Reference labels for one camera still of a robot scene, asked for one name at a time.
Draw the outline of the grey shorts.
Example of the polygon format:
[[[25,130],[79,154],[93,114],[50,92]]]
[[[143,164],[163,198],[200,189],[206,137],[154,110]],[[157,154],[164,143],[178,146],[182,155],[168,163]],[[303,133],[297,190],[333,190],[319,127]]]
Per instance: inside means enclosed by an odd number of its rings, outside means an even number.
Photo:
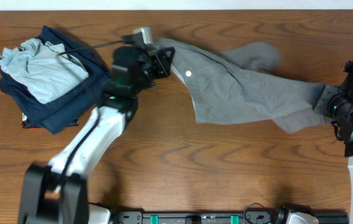
[[[198,123],[269,119],[287,133],[331,123],[312,109],[324,86],[273,75],[282,56],[269,43],[215,53],[172,39],[158,38],[154,45],[175,49],[171,70],[186,86]]]

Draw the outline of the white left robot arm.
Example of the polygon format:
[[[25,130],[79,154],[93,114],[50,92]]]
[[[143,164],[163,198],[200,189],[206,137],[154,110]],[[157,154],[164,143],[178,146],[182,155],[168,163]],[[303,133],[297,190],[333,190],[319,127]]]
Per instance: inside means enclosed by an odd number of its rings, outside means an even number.
[[[25,172],[18,223],[111,223],[110,209],[88,202],[87,181],[111,143],[132,121],[137,94],[167,78],[173,47],[148,45],[114,51],[112,78],[105,84],[89,120],[46,166]]]

